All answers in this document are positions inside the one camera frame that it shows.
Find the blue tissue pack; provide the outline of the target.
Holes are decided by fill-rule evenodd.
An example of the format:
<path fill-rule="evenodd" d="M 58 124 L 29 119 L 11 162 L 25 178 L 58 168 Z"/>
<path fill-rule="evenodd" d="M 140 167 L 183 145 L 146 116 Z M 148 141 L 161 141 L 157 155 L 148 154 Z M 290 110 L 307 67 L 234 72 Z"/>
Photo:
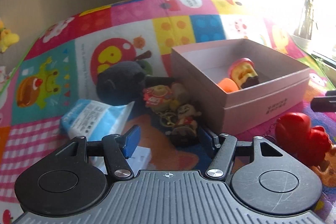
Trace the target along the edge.
<path fill-rule="evenodd" d="M 100 141 L 110 134 L 120 134 L 134 106 L 112 106 L 94 100 L 79 99 L 60 119 L 60 130 L 70 139 L 86 137 L 87 141 Z"/>

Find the red cartoon figure toy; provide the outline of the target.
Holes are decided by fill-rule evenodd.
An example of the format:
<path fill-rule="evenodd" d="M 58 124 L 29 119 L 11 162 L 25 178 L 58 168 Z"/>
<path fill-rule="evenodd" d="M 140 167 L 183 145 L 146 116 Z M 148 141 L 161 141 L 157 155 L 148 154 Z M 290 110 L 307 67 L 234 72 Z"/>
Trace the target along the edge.
<path fill-rule="evenodd" d="M 323 126 L 313 126 L 306 114 L 287 113 L 276 121 L 274 134 L 279 147 L 311 168 L 324 186 L 335 187 L 335 144 Z"/>

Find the cartoon figure keychain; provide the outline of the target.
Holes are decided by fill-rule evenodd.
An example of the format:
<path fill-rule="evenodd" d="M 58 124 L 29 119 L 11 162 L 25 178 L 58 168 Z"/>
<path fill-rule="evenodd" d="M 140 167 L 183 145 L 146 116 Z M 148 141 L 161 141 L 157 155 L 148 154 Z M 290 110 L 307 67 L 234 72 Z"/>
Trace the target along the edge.
<path fill-rule="evenodd" d="M 180 83 L 171 85 L 173 92 L 169 108 L 161 113 L 160 123 L 167 128 L 165 135 L 177 147 L 186 147 L 198 142 L 197 118 L 202 115 L 191 104 L 190 94 Z"/>

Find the orange small toy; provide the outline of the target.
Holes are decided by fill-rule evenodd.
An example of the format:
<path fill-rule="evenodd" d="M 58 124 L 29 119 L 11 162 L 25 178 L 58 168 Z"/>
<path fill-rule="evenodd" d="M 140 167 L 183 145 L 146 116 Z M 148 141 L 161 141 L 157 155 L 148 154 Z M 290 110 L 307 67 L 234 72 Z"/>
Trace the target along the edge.
<path fill-rule="evenodd" d="M 229 78 L 222 79 L 220 82 L 217 83 L 217 86 L 226 93 L 232 93 L 239 90 L 237 84 Z"/>

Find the red cartoon keychain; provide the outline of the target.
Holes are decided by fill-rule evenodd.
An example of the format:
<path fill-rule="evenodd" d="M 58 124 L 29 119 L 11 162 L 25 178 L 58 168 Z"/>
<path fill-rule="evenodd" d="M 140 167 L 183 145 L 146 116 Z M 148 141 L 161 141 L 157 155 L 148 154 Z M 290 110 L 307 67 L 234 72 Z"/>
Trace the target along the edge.
<path fill-rule="evenodd" d="M 173 92 L 166 85 L 157 85 L 143 89 L 145 107 L 150 108 L 155 113 L 168 110 L 172 99 Z"/>

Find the black plush toy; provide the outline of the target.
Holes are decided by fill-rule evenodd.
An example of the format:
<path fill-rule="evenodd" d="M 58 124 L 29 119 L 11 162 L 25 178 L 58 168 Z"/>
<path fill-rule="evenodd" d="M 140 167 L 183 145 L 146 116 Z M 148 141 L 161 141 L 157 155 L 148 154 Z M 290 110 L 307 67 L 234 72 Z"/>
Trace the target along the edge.
<path fill-rule="evenodd" d="M 96 93 L 101 102 L 120 106 L 138 100 L 145 88 L 170 86 L 174 82 L 173 77 L 146 74 L 136 61 L 122 61 L 98 74 Z"/>

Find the pink round cartoon disc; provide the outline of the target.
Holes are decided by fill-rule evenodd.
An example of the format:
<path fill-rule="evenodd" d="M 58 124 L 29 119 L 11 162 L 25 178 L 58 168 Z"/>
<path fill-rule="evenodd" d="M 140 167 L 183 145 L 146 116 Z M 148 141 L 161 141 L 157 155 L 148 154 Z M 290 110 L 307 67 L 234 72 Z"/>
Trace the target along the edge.
<path fill-rule="evenodd" d="M 260 83 L 254 63 L 249 58 L 236 60 L 228 69 L 228 75 L 239 89 L 249 88 Z"/>

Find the pink cardboard box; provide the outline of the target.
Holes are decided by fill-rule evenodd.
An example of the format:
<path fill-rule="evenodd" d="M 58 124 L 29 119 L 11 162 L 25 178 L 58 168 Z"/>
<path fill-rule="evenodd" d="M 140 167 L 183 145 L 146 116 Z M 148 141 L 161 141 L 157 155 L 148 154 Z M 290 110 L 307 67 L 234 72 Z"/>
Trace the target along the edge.
<path fill-rule="evenodd" d="M 230 66 L 249 58 L 258 85 L 226 93 L 218 83 Z M 303 100 L 310 80 L 307 65 L 247 39 L 176 46 L 171 52 L 173 77 L 199 104 L 202 121 L 215 133 L 237 135 L 292 108 Z"/>

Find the colourful cartoon play mat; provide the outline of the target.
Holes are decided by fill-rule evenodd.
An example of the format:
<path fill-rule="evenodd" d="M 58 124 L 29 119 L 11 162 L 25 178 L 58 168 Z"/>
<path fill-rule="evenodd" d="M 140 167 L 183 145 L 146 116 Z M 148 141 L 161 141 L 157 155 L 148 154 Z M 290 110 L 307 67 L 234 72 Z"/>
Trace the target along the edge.
<path fill-rule="evenodd" d="M 46 29 L 9 76 L 1 77 L 1 223 L 22 213 L 17 177 L 62 145 L 60 118 L 79 98 L 96 98 L 97 77 L 112 65 L 138 62 L 146 73 L 171 75 L 175 46 L 250 39 L 310 68 L 303 100 L 292 108 L 335 139 L 335 114 L 310 101 L 333 89 L 312 57 L 276 23 L 240 0 L 125 0 L 70 16 Z"/>

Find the yellow plush toy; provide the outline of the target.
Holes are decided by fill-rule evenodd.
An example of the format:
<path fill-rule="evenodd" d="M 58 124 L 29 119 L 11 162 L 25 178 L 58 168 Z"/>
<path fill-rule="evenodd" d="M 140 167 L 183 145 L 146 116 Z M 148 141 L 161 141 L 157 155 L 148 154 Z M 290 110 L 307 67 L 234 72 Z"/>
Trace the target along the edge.
<path fill-rule="evenodd" d="M 19 42 L 19 35 L 6 28 L 3 21 L 0 20 L 0 49 L 4 53 L 10 46 Z"/>

